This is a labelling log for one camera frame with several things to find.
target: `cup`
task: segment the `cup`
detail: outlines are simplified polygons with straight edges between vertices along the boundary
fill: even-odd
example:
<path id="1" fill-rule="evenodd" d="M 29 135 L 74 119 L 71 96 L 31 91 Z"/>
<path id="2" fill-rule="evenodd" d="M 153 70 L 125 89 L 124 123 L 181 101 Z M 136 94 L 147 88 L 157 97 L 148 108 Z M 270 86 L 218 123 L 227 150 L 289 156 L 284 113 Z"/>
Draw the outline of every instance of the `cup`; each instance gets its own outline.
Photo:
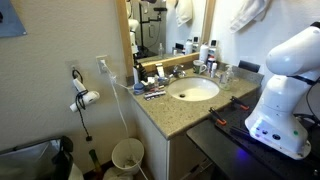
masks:
<path id="1" fill-rule="evenodd" d="M 193 72 L 196 74 L 201 74 L 207 69 L 207 66 L 204 64 L 203 61 L 194 60 L 193 61 Z"/>

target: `sink basin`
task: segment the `sink basin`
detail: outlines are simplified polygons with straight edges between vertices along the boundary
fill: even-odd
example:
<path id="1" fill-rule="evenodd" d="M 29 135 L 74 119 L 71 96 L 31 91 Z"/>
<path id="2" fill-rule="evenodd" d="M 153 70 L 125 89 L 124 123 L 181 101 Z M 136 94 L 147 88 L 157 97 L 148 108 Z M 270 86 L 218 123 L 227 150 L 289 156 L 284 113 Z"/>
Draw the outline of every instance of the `sink basin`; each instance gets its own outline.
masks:
<path id="1" fill-rule="evenodd" d="M 183 78 L 168 86 L 168 93 L 183 101 L 203 101 L 219 93 L 216 83 L 199 77 Z"/>

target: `white towel hanging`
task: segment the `white towel hanging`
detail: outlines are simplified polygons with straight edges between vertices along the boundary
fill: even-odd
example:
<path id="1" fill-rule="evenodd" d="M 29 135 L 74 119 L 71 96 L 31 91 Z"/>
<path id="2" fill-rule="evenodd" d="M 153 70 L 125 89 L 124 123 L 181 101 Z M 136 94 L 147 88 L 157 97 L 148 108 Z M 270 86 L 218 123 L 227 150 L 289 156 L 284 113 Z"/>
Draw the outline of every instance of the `white towel hanging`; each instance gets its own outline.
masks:
<path id="1" fill-rule="evenodd" d="M 233 20 L 231 20 L 231 33 L 248 24 L 251 20 L 261 21 L 266 14 L 266 8 L 271 0 L 244 0 L 240 10 Z"/>
<path id="2" fill-rule="evenodd" d="M 176 18 L 178 27 L 192 19 L 193 4 L 192 0 L 176 1 Z"/>

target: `faucet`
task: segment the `faucet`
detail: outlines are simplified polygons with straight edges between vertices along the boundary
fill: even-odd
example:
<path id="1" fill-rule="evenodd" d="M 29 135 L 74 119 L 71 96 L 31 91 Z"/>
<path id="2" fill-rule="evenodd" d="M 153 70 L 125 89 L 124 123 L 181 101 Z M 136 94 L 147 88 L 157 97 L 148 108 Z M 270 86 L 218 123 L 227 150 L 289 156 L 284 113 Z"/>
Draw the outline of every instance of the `faucet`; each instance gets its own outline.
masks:
<path id="1" fill-rule="evenodd" d="M 178 78 L 185 77 L 187 74 L 182 70 L 182 68 L 183 68 L 182 64 L 175 65 L 173 68 L 173 75 Z"/>

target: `white trash can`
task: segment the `white trash can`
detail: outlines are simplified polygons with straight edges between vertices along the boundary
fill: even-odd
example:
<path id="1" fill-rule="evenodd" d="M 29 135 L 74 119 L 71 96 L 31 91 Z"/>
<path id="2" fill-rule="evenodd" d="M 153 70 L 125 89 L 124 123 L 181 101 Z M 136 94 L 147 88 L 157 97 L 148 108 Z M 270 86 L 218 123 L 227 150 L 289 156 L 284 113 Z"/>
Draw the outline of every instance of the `white trash can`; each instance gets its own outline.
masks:
<path id="1" fill-rule="evenodd" d="M 144 155 L 142 143 L 134 138 L 121 140 L 112 151 L 113 164 L 132 175 L 139 171 Z"/>

